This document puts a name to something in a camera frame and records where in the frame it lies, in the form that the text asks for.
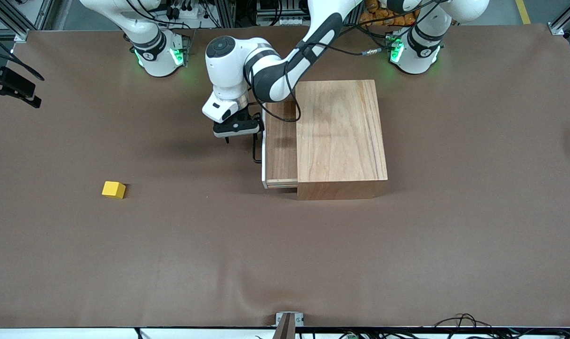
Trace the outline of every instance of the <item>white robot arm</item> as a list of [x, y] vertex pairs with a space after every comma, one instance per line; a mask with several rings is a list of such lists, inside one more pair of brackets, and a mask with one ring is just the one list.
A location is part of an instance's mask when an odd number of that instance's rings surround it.
[[[309, 0], [309, 32], [285, 58], [281, 58], [268, 41], [259, 37], [238, 40], [221, 36], [212, 40], [205, 52], [205, 62], [213, 92], [202, 110], [214, 120], [215, 135], [230, 137], [257, 133], [257, 123], [248, 124], [244, 116], [234, 115], [248, 105], [247, 86], [252, 86], [256, 98], [263, 103], [287, 98], [300, 77], [337, 38], [346, 15], [361, 1]], [[421, 0], [379, 1], [392, 11], [404, 13], [416, 8]], [[436, 0], [425, 6], [417, 25], [395, 33], [400, 38], [391, 51], [391, 62], [407, 73], [427, 71], [436, 61], [440, 41], [451, 19], [472, 21], [485, 11], [488, 2]]]
[[[389, 9], [417, 5], [417, 0], [380, 0]], [[417, 24], [393, 33], [401, 36], [391, 51], [390, 61], [410, 74], [427, 71], [436, 62], [440, 42], [448, 31], [452, 19], [460, 23], [477, 19], [488, 7], [489, 0], [442, 0], [421, 9]]]
[[160, 30], [155, 22], [145, 20], [136, 11], [156, 8], [160, 0], [80, 0], [88, 9], [100, 13], [118, 25], [128, 36], [138, 63], [154, 77], [170, 75], [184, 64], [183, 37], [170, 30]]
[[261, 102], [273, 103], [287, 98], [290, 88], [317, 62], [326, 49], [324, 45], [333, 43], [344, 18], [361, 1], [309, 0], [309, 31], [285, 58], [262, 38], [238, 40], [222, 36], [212, 40], [205, 51], [205, 62], [214, 91], [203, 106], [203, 113], [223, 123], [244, 109], [248, 104], [248, 82]]

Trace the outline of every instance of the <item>yellow cube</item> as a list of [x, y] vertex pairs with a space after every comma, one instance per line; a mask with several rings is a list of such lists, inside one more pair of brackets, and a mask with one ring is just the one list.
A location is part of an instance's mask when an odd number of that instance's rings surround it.
[[126, 193], [126, 185], [119, 182], [105, 182], [103, 186], [102, 195], [113, 198], [113, 199], [124, 199], [124, 193]]

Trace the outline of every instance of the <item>wooden box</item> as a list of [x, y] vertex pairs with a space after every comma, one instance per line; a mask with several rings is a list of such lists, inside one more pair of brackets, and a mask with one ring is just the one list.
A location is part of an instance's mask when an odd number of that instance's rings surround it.
[[[302, 118], [263, 112], [262, 181], [297, 187], [300, 200], [367, 199], [388, 180], [373, 80], [308, 81], [296, 86]], [[293, 101], [267, 104], [295, 117]]]

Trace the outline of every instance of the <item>wire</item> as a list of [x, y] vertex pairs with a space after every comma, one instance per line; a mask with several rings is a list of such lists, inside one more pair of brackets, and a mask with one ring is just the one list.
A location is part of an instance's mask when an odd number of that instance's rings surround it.
[[253, 2], [253, 0], [248, 0], [248, 6], [245, 9], [245, 15], [248, 17], [249, 23], [252, 26], [257, 26], [258, 25], [257, 22], [255, 20], [253, 20], [251, 15], [250, 15], [250, 11], [251, 11], [250, 7], [251, 7], [252, 2]]
[[26, 65], [24, 62], [22, 62], [15, 54], [13, 54], [13, 53], [12, 53], [5, 45], [3, 45], [1, 42], [0, 42], [0, 47], [1, 47], [2, 49], [4, 49], [5, 52], [7, 52], [7, 54], [8, 54], [8, 56], [5, 56], [5, 55], [3, 55], [3, 54], [0, 54], [0, 58], [3, 58], [3, 59], [6, 59], [6, 60], [9, 60], [9, 61], [12, 61], [12, 62], [14, 62], [15, 64], [20, 65], [21, 67], [27, 69], [27, 71], [29, 71], [29, 72], [30, 72], [33, 76], [35, 76], [38, 80], [44, 81], [44, 77], [43, 77], [40, 73], [38, 73], [35, 69], [33, 69], [32, 67], [30, 67], [30, 66]]
[[412, 30], [415, 26], [419, 25], [419, 23], [421, 23], [421, 21], [425, 20], [425, 18], [427, 18], [427, 17], [434, 11], [434, 9], [436, 9], [436, 8], [438, 8], [438, 5], [432, 7], [429, 11], [427, 11], [427, 13], [425, 13], [425, 15], [424, 15], [423, 17], [421, 17], [421, 19], [419, 19], [418, 21], [415, 21], [415, 24], [412, 25], [411, 27], [409, 27], [407, 30], [405, 30], [404, 32], [400, 33], [400, 34], [397, 35], [397, 36], [394, 36], [394, 37], [392, 38], [392, 41], [389, 43], [389, 45], [388, 45], [387, 47], [388, 47], [388, 48], [389, 48], [389, 47], [392, 47], [392, 44], [394, 43], [394, 41], [396, 41], [396, 40], [400, 39], [401, 37], [403, 37], [404, 34], [409, 33], [410, 30]]
[[277, 22], [279, 22], [281, 16], [283, 15], [283, 2], [281, 0], [275, 0], [275, 1], [277, 2], [277, 6], [275, 6], [275, 19], [272, 21], [270, 26], [274, 26]]
[[218, 23], [218, 20], [216, 20], [216, 18], [214, 17], [214, 14], [212, 13], [212, 10], [210, 9], [210, 5], [205, 2], [205, 1], [201, 1], [201, 6], [205, 9], [205, 12], [207, 13], [208, 17], [210, 18], [210, 21], [212, 21], [212, 23], [214, 24], [214, 26], [216, 26], [216, 28], [220, 28], [220, 24]]
[[[134, 7], [134, 5], [132, 4], [132, 2], [130, 2], [130, 0], [126, 0], [126, 2], [128, 3], [128, 6], [130, 6], [130, 8], [132, 8], [138, 15], [142, 16], [143, 18], [147, 19], [147, 20], [151, 20], [151, 21], [155, 21], [155, 22], [159, 22], [161, 24], [166, 25], [166, 27], [168, 27], [169, 25], [175, 25], [175, 22], [169, 22], [169, 21], [163, 21], [163, 20], [158, 20], [156, 19], [148, 10], [147, 8], [145, 8], [145, 6], [143, 6], [143, 3], [141, 2], [141, 0], [138, 0], [138, 4], [141, 6], [141, 8], [143, 9], [143, 11], [145, 11], [149, 16], [145, 16], [143, 13], [141, 13], [136, 7]], [[182, 25], [182, 27], [184, 28], [184, 26], [186, 26], [188, 29], [191, 29], [191, 26], [187, 25], [184, 22], [178, 22], [178, 25]]]
[[302, 48], [305, 48], [306, 46], [322, 46], [322, 47], [326, 47], [326, 48], [328, 48], [328, 49], [332, 49], [332, 50], [337, 51], [337, 52], [341, 52], [341, 53], [344, 53], [344, 54], [348, 54], [348, 55], [350, 55], [350, 56], [357, 56], [357, 57], [358, 57], [358, 56], [359, 56], [359, 57], [360, 57], [360, 56], [363, 56], [362, 52], [361, 52], [361, 53], [357, 53], [357, 52], [344, 51], [343, 49], [339, 49], [339, 48], [337, 48], [337, 47], [333, 47], [333, 46], [330, 46], [330, 45], [326, 45], [325, 43], [322, 43], [322, 42], [307, 42], [307, 43], [305, 43], [304, 45], [302, 45]]
[[249, 75], [249, 78], [248, 78], [247, 73], [246, 73], [245, 68], [244, 68], [244, 78], [245, 78], [245, 81], [247, 81], [247, 83], [249, 84], [249, 86], [251, 86], [251, 92], [253, 93], [253, 96], [257, 100], [258, 105], [260, 105], [260, 107], [264, 111], [266, 111], [266, 113], [270, 114], [272, 117], [276, 118], [277, 120], [281, 120], [283, 122], [296, 122], [296, 121], [300, 120], [300, 118], [302, 117], [302, 111], [300, 109], [300, 105], [298, 104], [298, 99], [296, 99], [295, 94], [293, 94], [293, 90], [292, 90], [291, 84], [289, 82], [289, 76], [287, 76], [287, 65], [288, 64], [289, 64], [289, 61], [285, 62], [285, 67], [283, 68], [283, 75], [285, 75], [285, 80], [287, 81], [289, 93], [291, 94], [293, 101], [295, 102], [296, 109], [298, 110], [298, 114], [296, 114], [296, 118], [293, 120], [287, 119], [287, 118], [282, 118], [281, 116], [278, 116], [278, 115], [272, 113], [269, 109], [266, 108], [266, 106], [264, 106], [264, 103], [262, 103], [262, 101], [260, 99], [258, 99], [258, 95], [255, 93], [255, 87], [253, 86], [253, 68], [249, 69], [249, 72], [251, 73]]
[[390, 20], [390, 19], [396, 19], [397, 17], [405, 16], [405, 15], [407, 15], [407, 14], [413, 13], [414, 11], [416, 11], [416, 10], [418, 10], [418, 9], [422, 9], [422, 8], [424, 8], [424, 7], [426, 7], [426, 6], [429, 6], [429, 5], [433, 4], [434, 2], [440, 3], [440, 2], [444, 2], [444, 0], [431, 0], [431, 1], [427, 2], [427, 3], [425, 3], [425, 4], [422, 4], [421, 6], [417, 6], [417, 7], [413, 8], [412, 10], [406, 11], [406, 12], [404, 12], [404, 13], [400, 13], [400, 14], [397, 14], [397, 15], [394, 15], [394, 16], [389, 16], [389, 17], [382, 17], [382, 18], [380, 18], [380, 19], [373, 19], [373, 20], [369, 20], [369, 21], [359, 22], [358, 24], [359, 24], [360, 26], [363, 26], [363, 25], [366, 25], [366, 24], [372, 24], [373, 22], [380, 22], [380, 21], [386, 21], [386, 20]]
[[461, 322], [463, 321], [463, 319], [469, 319], [472, 321], [474, 327], [477, 326], [477, 324], [483, 324], [484, 326], [488, 326], [488, 327], [492, 327], [492, 325], [485, 323], [485, 322], [481, 322], [479, 320], [476, 320], [473, 315], [469, 314], [469, 313], [463, 313], [461, 314], [459, 317], [452, 317], [452, 318], [446, 318], [444, 320], [440, 320], [439, 322], [435, 323], [433, 326], [434, 327], [438, 327], [440, 326], [440, 324], [445, 323], [445, 322], [449, 322], [450, 320], [459, 320], [459, 325], [461, 324]]

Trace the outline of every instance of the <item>brown mat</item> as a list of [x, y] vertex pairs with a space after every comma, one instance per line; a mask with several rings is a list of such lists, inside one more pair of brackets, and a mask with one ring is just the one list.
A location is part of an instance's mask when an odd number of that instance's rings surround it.
[[[204, 30], [152, 79], [120, 32], [32, 32], [40, 110], [0, 98], [0, 326], [570, 326], [570, 48], [543, 25], [460, 26], [410, 76], [328, 51], [305, 80], [374, 79], [388, 192], [267, 192], [251, 138], [212, 135]], [[362, 33], [336, 46], [371, 46]], [[128, 184], [125, 200], [100, 195]]]

